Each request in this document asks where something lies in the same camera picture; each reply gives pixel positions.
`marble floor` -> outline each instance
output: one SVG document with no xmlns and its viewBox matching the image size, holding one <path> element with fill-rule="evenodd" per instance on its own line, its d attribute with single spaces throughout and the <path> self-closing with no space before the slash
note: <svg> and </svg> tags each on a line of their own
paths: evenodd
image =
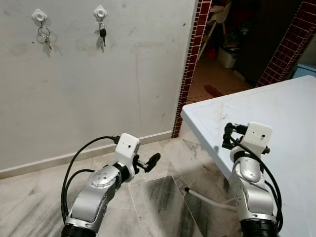
<svg viewBox="0 0 316 237">
<path fill-rule="evenodd" d="M 228 182 L 184 124 L 180 137 L 140 147 L 146 161 L 161 159 L 150 173 L 122 184 L 109 203 L 99 237 L 239 237 L 234 212 L 219 209 L 184 191 L 186 186 L 218 202 L 232 198 Z M 72 171 L 100 169 L 113 154 L 75 162 Z M 0 180 L 1 237 L 60 237 L 60 190 L 67 165 Z M 70 205 L 89 174 L 76 177 Z"/>
</svg>

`key ring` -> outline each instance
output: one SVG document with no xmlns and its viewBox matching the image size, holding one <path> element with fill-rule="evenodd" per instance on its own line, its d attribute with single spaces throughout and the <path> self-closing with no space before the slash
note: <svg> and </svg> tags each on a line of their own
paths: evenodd
<svg viewBox="0 0 316 237">
<path fill-rule="evenodd" d="M 47 31 L 48 31 L 48 33 L 47 33 L 45 36 L 44 36 L 42 33 L 40 33 L 41 29 L 43 29 L 43 28 L 47 29 Z M 49 30 L 46 26 L 41 26 L 41 27 L 39 27 L 38 33 L 39 33 L 39 36 L 41 36 L 41 37 L 43 37 L 43 38 L 46 38 L 46 37 L 49 37 L 49 36 L 50 36 L 50 30 Z"/>
</svg>

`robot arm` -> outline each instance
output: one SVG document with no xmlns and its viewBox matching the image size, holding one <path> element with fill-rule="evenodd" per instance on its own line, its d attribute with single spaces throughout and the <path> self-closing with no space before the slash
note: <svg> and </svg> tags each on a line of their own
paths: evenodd
<svg viewBox="0 0 316 237">
<path fill-rule="evenodd" d="M 233 131 L 244 136 L 232 144 Z M 282 227 L 273 213 L 273 196 L 266 189 L 267 182 L 263 173 L 266 166 L 260 159 L 261 154 L 270 151 L 267 144 L 271 134 L 271 127 L 255 122 L 248 126 L 228 123 L 225 127 L 222 146 L 231 150 L 230 158 L 234 166 L 229 184 L 235 193 L 238 219 L 244 237 L 277 237 Z M 281 206 L 277 199 L 276 203 L 279 214 Z"/>
<path fill-rule="evenodd" d="M 123 182 L 130 182 L 141 167 L 149 172 L 160 159 L 153 155 L 147 163 L 138 160 L 138 138 L 122 134 L 115 150 L 113 165 L 93 172 L 79 193 L 62 230 L 62 237 L 95 237 L 108 203 Z"/>
</svg>

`key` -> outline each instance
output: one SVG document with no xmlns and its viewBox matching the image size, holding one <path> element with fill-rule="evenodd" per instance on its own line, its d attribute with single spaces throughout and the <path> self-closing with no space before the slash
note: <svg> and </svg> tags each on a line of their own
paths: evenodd
<svg viewBox="0 0 316 237">
<path fill-rule="evenodd" d="M 53 47 L 51 46 L 51 43 L 49 41 L 49 37 L 48 36 L 45 37 L 45 43 L 47 44 L 47 46 L 49 47 L 50 50 L 53 49 Z"/>
<path fill-rule="evenodd" d="M 105 28 L 100 29 L 100 36 L 103 38 L 103 43 L 105 47 L 105 36 L 107 36 L 107 31 L 105 30 Z"/>
</svg>

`baseboard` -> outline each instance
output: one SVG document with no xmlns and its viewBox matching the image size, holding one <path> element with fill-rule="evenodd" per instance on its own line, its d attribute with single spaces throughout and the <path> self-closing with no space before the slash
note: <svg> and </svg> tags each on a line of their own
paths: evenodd
<svg viewBox="0 0 316 237">
<path fill-rule="evenodd" d="M 156 133 L 154 135 L 141 137 L 140 141 L 142 145 L 151 143 L 151 142 L 157 142 L 157 141 L 171 138 L 171 134 L 172 134 L 172 131 Z M 116 147 L 115 144 L 110 144 L 110 145 L 106 145 L 102 147 L 87 149 L 81 153 L 81 155 L 78 157 L 78 160 L 89 159 L 92 157 L 97 157 L 100 155 L 114 152 L 115 147 Z M 38 171 L 41 169 L 47 169 L 47 168 L 51 168 L 51 167 L 58 166 L 61 164 L 67 164 L 70 162 L 74 154 L 75 153 L 71 153 L 71 154 L 67 154 L 67 155 L 63 155 L 59 157 L 43 159 L 40 161 L 0 170 L 0 179 L 5 179 L 8 177 L 17 176 L 21 174 L 26 174 L 26 173 Z"/>
</svg>

